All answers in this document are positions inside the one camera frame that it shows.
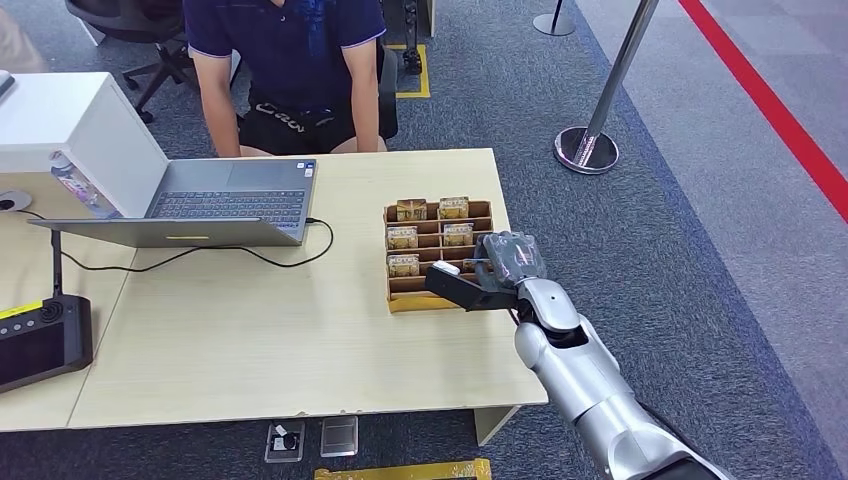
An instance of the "laptop keyboard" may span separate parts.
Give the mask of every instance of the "laptop keyboard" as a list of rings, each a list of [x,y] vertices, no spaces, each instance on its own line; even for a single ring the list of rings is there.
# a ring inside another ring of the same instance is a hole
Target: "laptop keyboard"
[[[269,192],[166,192],[153,218],[258,217],[277,228],[294,230],[305,203],[303,190]]]

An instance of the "yellow tape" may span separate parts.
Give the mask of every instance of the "yellow tape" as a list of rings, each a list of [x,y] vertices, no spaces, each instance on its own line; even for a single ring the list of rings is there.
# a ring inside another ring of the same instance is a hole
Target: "yellow tape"
[[[372,468],[351,472],[331,472],[326,469],[315,471],[315,480],[444,480],[449,478],[492,480],[492,470],[488,460],[477,458],[471,462]]]
[[[166,235],[166,240],[209,240],[209,237],[206,235],[185,235],[181,237]]]
[[[37,302],[21,305],[20,307],[3,310],[2,312],[0,312],[0,320],[3,320],[4,318],[14,317],[15,315],[20,315],[22,313],[31,312],[33,310],[38,310],[43,304],[44,302],[42,300],[39,300]]]
[[[390,50],[406,50],[406,45],[386,45]],[[421,57],[421,75],[418,76],[417,92],[398,92],[397,98],[430,98],[430,71],[427,68],[427,46],[418,45],[418,55]]]

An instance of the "laptop trackpad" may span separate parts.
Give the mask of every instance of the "laptop trackpad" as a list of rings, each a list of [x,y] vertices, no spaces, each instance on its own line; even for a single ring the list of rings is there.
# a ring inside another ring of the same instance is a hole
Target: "laptop trackpad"
[[[285,165],[281,162],[235,161],[227,187],[250,190],[281,188],[284,173]]]

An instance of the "antenna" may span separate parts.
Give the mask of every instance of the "antenna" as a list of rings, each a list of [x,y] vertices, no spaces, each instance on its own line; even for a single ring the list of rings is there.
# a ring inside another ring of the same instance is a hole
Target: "antenna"
[[[50,245],[53,247],[53,298],[62,295],[62,234],[50,230]]]

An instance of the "floor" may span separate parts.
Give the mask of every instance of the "floor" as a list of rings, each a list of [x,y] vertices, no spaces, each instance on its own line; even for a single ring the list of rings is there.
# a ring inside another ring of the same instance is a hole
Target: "floor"
[[[844,478],[843,219],[671,0],[660,2],[607,124],[619,164],[595,178],[562,168],[553,136],[591,115],[636,1],[565,2],[578,30],[564,38],[531,26],[553,3],[440,2],[438,36],[427,42],[432,98],[401,101],[390,147],[494,148],[514,228],[540,239],[550,277],[593,321],[639,397],[708,457],[740,479]],[[845,61],[837,20],[848,2],[742,5],[707,7],[845,172],[844,63],[829,59]],[[816,20],[804,13],[812,6]],[[53,70],[115,73],[154,60],[142,46],[93,47],[61,0],[4,8]],[[821,26],[828,17],[830,30]],[[247,82],[239,78],[236,97]],[[196,96],[169,84],[149,109],[169,156],[212,154]],[[486,457],[497,479],[600,478],[550,407],[522,409],[482,449],[467,411],[361,421],[362,451],[349,459],[318,456],[319,420],[310,419],[304,460],[265,465],[267,423],[258,420],[0,434],[0,470],[10,479],[306,479],[316,468]]]
[[[636,3],[577,1],[608,58]],[[848,1],[709,0],[705,6],[845,172],[839,153],[848,147],[848,69],[839,52],[848,42],[839,36],[848,38],[827,19],[845,19]],[[679,3],[659,3],[625,86],[845,471],[844,220]]]

